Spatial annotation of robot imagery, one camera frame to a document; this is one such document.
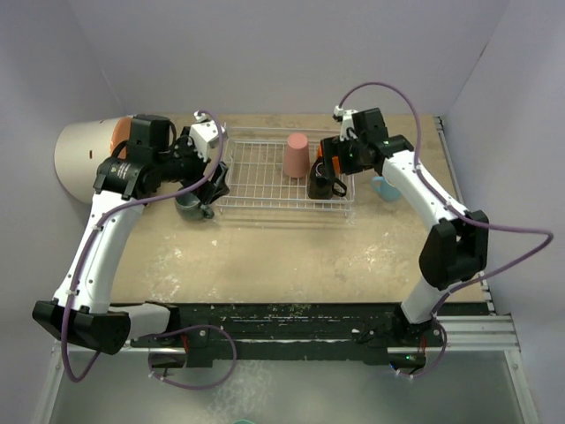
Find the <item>grey-blue round mug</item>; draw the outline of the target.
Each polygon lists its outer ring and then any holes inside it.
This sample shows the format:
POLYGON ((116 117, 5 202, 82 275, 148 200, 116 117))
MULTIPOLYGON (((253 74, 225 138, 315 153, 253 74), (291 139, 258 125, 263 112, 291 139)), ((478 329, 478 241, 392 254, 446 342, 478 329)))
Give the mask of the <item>grey-blue round mug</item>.
POLYGON ((175 207, 185 221, 210 220, 215 217, 213 209, 204 204, 194 193, 184 193, 177 196, 175 207))

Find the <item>black faceted mug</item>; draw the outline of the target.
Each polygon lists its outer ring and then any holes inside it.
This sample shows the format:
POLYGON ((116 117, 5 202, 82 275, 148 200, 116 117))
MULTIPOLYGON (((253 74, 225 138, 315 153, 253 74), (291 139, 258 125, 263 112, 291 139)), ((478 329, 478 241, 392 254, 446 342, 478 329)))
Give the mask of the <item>black faceted mug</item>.
POLYGON ((313 175, 313 166, 308 177, 307 195, 313 200, 331 200, 334 197, 345 197, 347 185, 339 178, 318 179, 313 175))

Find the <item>pink tumbler cup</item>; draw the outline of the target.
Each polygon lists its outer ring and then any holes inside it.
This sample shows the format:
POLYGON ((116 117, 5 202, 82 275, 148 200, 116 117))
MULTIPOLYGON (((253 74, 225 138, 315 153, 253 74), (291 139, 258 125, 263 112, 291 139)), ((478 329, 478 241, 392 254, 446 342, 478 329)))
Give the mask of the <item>pink tumbler cup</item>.
POLYGON ((294 132, 286 141, 282 170, 290 178, 303 178, 307 175, 309 169, 308 139, 304 134, 294 132))

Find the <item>light blue mug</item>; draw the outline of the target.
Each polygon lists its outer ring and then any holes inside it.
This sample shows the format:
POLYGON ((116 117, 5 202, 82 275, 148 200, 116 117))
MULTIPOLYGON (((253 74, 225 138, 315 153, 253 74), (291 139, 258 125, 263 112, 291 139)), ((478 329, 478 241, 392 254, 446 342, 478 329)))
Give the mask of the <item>light blue mug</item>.
POLYGON ((386 202, 394 202, 402 198, 400 191, 381 176, 372 178, 371 188, 386 202))

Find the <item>orange cup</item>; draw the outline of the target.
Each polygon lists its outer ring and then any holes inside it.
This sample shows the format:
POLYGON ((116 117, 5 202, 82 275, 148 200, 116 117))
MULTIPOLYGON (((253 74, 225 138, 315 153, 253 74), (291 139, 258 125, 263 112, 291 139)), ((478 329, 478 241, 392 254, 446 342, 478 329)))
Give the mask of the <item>orange cup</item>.
MULTIPOLYGON (((322 152, 322 147, 321 147, 321 145, 318 146, 316 160, 317 160, 317 161, 323 161, 323 152, 322 152)), ((341 175, 341 174, 342 174, 342 171, 341 171, 341 168, 340 168, 339 157, 338 157, 337 155, 334 155, 334 156, 332 157, 332 164, 333 164, 333 168, 334 168, 335 174, 336 174, 336 175, 341 175)))

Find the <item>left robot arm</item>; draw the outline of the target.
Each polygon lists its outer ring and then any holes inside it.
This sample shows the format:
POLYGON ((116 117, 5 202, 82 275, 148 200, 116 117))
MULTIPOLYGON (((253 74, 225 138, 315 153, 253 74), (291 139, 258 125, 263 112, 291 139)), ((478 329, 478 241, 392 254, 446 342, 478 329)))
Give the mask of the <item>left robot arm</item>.
POLYGON ((33 319, 61 343, 113 355, 130 339, 150 336, 172 346, 182 334, 178 311, 146 302, 112 307, 118 264, 131 231, 146 206, 159 200, 164 183, 179 183, 197 200, 201 213, 227 194, 227 167, 213 149, 223 150, 226 129, 202 111, 178 132, 162 116, 137 115, 97 168, 90 217, 79 249, 52 299, 39 300, 33 319))

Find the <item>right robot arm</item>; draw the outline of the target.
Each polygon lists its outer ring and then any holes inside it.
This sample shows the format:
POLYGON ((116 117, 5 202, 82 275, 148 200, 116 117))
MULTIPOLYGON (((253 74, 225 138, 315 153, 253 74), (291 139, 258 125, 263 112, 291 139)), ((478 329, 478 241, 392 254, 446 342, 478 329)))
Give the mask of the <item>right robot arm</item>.
POLYGON ((347 187, 339 175, 374 170, 401 193, 428 231, 418 257, 420 279, 391 324, 399 344, 414 345, 431 327, 441 299, 485 269, 488 218, 451 197, 416 158, 408 140, 389 135, 379 109, 337 106, 333 118, 340 132, 321 140, 321 158, 313 166, 324 188, 343 196, 347 187))

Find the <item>round cream drawer cabinet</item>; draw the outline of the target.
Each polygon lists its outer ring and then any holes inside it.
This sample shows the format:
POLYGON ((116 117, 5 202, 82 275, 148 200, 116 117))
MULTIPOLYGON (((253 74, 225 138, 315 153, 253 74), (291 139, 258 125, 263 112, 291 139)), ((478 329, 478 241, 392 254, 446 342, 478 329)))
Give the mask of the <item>round cream drawer cabinet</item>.
POLYGON ((77 201, 92 202, 98 166, 128 140, 132 115, 67 125, 56 142, 54 164, 63 188, 77 201))

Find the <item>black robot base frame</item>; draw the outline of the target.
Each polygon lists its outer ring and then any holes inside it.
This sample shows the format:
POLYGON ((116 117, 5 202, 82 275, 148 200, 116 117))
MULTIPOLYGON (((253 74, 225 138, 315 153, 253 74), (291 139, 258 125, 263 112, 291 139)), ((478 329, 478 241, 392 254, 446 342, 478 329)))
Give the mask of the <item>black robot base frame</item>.
POLYGON ((393 347, 439 347, 441 326, 409 324, 396 303, 178 303, 186 337, 134 339, 135 348, 188 350, 188 367, 215 360, 360 361, 385 365, 393 347))

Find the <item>aluminium frame rails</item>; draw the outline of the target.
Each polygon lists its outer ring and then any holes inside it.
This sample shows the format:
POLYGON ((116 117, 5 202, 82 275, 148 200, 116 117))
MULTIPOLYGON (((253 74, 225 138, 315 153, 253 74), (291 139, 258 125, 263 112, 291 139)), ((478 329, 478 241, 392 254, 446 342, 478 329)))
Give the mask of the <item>aluminium frame rails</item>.
MULTIPOLYGON (((178 303, 187 302, 163 302, 149 300, 176 308, 178 303)), ((313 302, 270 302, 270 303, 313 303, 313 302)), ((111 303, 112 307, 133 307, 140 304, 135 303, 111 303)), ((498 315, 493 310, 490 300, 482 303, 446 303, 438 307, 433 322, 441 326, 442 344, 439 347, 426 347, 421 345, 415 352, 408 352, 405 348, 393 347, 387 350, 389 366, 397 375, 403 375, 407 379, 419 377, 426 369, 426 353, 434 351, 443 355, 448 351, 459 352, 503 352, 510 355, 519 347, 517 333, 512 318, 509 315, 498 315)), ((157 338, 181 336, 186 337, 189 329, 171 329, 160 334, 153 334, 157 338)), ((145 352, 147 354, 150 375, 154 379, 161 380, 165 376, 165 370, 171 367, 188 367, 185 358, 188 350, 183 348, 176 351, 172 348, 156 351, 150 348, 135 348, 131 345, 134 339, 124 343, 119 352, 145 352)), ((61 343, 56 338, 53 353, 59 361, 66 360, 73 352, 93 351, 75 344, 61 343)), ((240 361, 286 361, 286 360, 227 360, 231 365, 240 361)))

